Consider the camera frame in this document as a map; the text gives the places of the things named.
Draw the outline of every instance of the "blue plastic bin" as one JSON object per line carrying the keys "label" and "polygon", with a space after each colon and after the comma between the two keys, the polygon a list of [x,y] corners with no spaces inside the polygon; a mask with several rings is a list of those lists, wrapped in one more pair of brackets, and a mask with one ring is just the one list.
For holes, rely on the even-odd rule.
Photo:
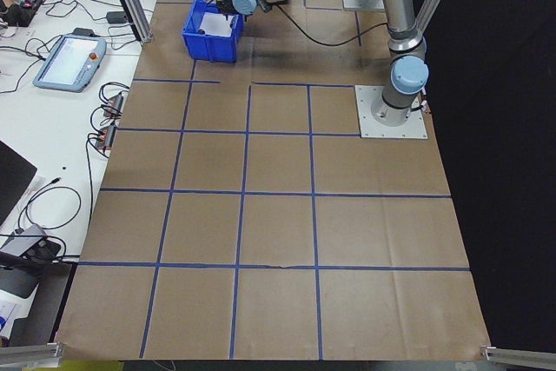
{"label": "blue plastic bin", "polygon": [[214,3],[194,0],[182,30],[183,41],[188,47],[189,55],[197,60],[235,63],[237,43],[243,31],[243,17],[229,15],[231,36],[212,36],[198,33],[205,13],[218,13],[218,9]]}

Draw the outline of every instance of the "white paper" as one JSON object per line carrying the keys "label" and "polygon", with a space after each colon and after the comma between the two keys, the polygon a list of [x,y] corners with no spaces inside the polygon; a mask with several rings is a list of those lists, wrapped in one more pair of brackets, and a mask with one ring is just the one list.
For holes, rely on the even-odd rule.
{"label": "white paper", "polygon": [[218,13],[205,13],[202,17],[199,29],[204,30],[205,35],[230,37],[232,36],[231,24],[231,17],[228,17],[228,20],[226,20],[224,15]]}

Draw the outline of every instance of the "black curtain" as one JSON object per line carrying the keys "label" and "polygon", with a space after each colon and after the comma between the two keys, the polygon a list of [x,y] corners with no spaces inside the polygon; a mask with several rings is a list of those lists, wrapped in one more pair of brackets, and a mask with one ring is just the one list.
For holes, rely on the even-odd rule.
{"label": "black curtain", "polygon": [[556,352],[555,32],[556,0],[442,0],[425,34],[440,152],[498,348]]}

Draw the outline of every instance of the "white table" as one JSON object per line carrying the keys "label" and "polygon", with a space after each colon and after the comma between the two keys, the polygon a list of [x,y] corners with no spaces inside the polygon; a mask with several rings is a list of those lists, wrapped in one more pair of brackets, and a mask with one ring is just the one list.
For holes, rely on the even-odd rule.
{"label": "white table", "polygon": [[[94,17],[103,17],[107,11],[122,9],[87,0],[79,1],[86,5]],[[103,1],[119,3],[118,0]],[[155,5],[156,0],[142,0],[142,6],[146,10],[154,10]],[[99,35],[108,33],[109,25],[105,21],[94,23],[82,10],[75,10],[65,18],[47,17],[44,11],[44,7],[38,11],[29,28],[19,29],[12,38],[0,38],[0,45],[22,48],[32,37],[47,41],[53,36],[70,33],[75,27],[90,28]],[[151,16],[151,13],[147,13],[148,19]],[[116,39],[121,43],[134,39],[134,37],[122,36]],[[92,131],[89,124],[90,113],[101,105],[98,90],[107,82],[130,85],[140,53],[141,45],[139,43],[129,44],[121,50],[112,50],[109,47],[107,55],[90,85],[81,93],[39,89],[33,86],[32,79],[42,65],[42,63],[37,63],[21,81],[18,91],[0,95],[0,140],[37,166],[37,176],[43,177],[46,182],[56,177],[62,177],[57,185],[74,188],[83,199],[83,206],[77,218],[67,226],[52,231],[52,235],[59,236],[66,241],[67,254],[80,254],[87,235],[91,201],[85,140],[87,134]],[[13,88],[17,78],[33,61],[35,58],[28,57],[23,53],[0,50],[0,70],[3,73],[0,75],[0,90]],[[107,88],[106,94],[113,96],[119,90]],[[95,118],[96,126],[102,119],[102,112],[98,111]],[[89,154],[96,198],[107,161],[93,149]],[[6,222],[0,227],[0,233],[9,234],[14,230],[19,209],[29,197],[28,193],[20,201],[18,207],[12,211]],[[75,212],[76,205],[75,195],[68,190],[56,190],[36,201],[33,205],[32,215],[40,224],[54,226],[68,220]],[[5,239],[4,237],[0,238],[0,243]],[[17,317],[26,317],[33,295],[28,299],[21,299],[0,290],[0,299],[21,305]],[[0,335],[9,336],[10,332],[9,324]]]}

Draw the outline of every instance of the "metal mounting plate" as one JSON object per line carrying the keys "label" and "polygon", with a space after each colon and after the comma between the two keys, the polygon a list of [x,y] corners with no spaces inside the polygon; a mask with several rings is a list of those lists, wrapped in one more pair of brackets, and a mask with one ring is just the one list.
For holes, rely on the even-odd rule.
{"label": "metal mounting plate", "polygon": [[344,10],[384,11],[382,0],[342,0],[342,2],[344,3]]}
{"label": "metal mounting plate", "polygon": [[[384,86],[355,86],[357,99],[357,113],[361,138],[382,139],[428,139],[427,129],[420,110],[411,112],[409,118],[401,126],[386,126],[371,115],[371,104],[382,94]],[[419,99],[415,98],[412,107],[419,106]]]}

